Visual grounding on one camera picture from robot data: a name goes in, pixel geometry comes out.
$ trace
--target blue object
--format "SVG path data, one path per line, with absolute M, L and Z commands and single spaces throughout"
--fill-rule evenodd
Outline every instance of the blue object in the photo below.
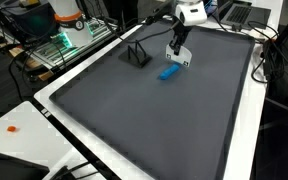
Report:
M 171 67 L 169 67 L 168 69 L 164 70 L 161 74 L 160 74 L 160 79 L 161 80 L 166 80 L 168 79 L 172 74 L 174 74 L 176 71 L 178 71 L 180 69 L 180 65 L 178 63 L 173 64 Z

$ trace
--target table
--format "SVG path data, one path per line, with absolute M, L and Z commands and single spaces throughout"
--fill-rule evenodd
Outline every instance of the table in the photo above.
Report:
M 15 132 L 7 132 L 15 126 Z M 0 118 L 0 153 L 49 168 L 44 180 L 50 179 L 64 165 L 72 168 L 87 160 L 30 103 L 23 102 Z M 80 177 L 96 169 L 87 165 L 75 172 Z M 89 179 L 104 179 L 96 174 Z
M 276 0 L 270 3 L 265 0 L 254 0 L 253 6 L 269 8 L 272 10 L 268 25 L 274 29 L 278 28 L 279 17 L 281 14 L 283 0 Z M 214 20 L 209 20 L 201 25 L 207 28 L 219 28 Z M 129 36 L 136 31 L 140 26 L 137 26 L 123 35 Z M 63 125 L 70 129 L 92 152 L 94 152 L 108 167 L 110 167 L 122 179 L 152 179 L 142 170 L 130 163 L 127 159 L 110 148 L 101 139 L 96 137 L 92 132 L 88 131 L 74 119 L 67 115 L 64 111 L 58 108 L 49 100 L 49 96 L 58 88 L 75 77 L 86 67 L 91 65 L 102 55 L 120 43 L 117 39 L 101 51 L 89 57 L 81 64 L 67 72 L 65 75 L 58 78 L 56 81 L 39 91 L 34 95 L 34 98 L 40 102 L 54 117 L 56 117 Z M 236 118 L 233 137 L 230 145 L 228 160 L 226 164 L 225 180 L 243 180 L 249 179 L 253 156 L 256 147 L 256 140 L 261 119 L 261 113 L 266 93 L 266 86 L 254 82 L 251 79 L 253 68 L 259 63 L 259 53 L 261 47 L 255 46 L 254 53 L 247 70 L 240 106 Z

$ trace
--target white table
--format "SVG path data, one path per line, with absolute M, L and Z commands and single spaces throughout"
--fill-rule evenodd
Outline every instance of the white table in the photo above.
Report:
M 267 0 L 254 0 L 252 3 L 253 6 L 269 8 L 272 10 L 268 25 L 277 30 L 283 0 L 275 0 L 274 2 Z M 201 26 L 219 28 L 218 24 L 214 20 L 210 20 Z M 127 37 L 138 28 L 139 26 L 133 28 L 123 35 L 123 37 Z M 152 179 L 49 100 L 49 96 L 52 93 L 119 43 L 119 39 L 115 40 L 101 51 L 89 57 L 56 81 L 36 93 L 34 97 L 120 178 L 130 180 Z M 247 71 L 230 145 L 228 161 L 226 164 L 224 175 L 225 180 L 246 180 L 250 177 L 266 92 L 265 85 L 256 83 L 251 79 L 251 72 L 260 61 L 260 50 L 261 47 L 256 45 Z
M 8 132 L 9 126 L 17 130 Z M 44 180 L 64 165 L 70 169 L 87 161 L 29 102 L 23 102 L 0 118 L 0 153 L 48 167 L 50 172 Z M 88 165 L 72 174 L 80 177 L 95 171 Z M 85 179 L 105 178 L 96 174 Z

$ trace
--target small orange object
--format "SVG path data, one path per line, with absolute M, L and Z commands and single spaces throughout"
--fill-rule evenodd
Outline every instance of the small orange object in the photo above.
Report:
M 9 126 L 9 127 L 7 128 L 7 131 L 15 132 L 15 131 L 16 131 L 16 127 L 15 127 L 15 126 Z

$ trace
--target orange object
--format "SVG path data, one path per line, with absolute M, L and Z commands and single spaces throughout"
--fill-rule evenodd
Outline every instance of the orange object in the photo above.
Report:
M 72 21 L 72 20 L 79 18 L 80 16 L 82 16 L 82 12 L 78 11 L 76 14 L 73 14 L 71 16 L 62 16 L 61 17 L 61 16 L 55 14 L 55 19 L 57 21 Z
M 9 127 L 7 128 L 7 131 L 9 131 L 9 132 L 15 132 L 15 131 L 16 131 L 16 127 L 15 127 L 15 126 L 9 126 Z

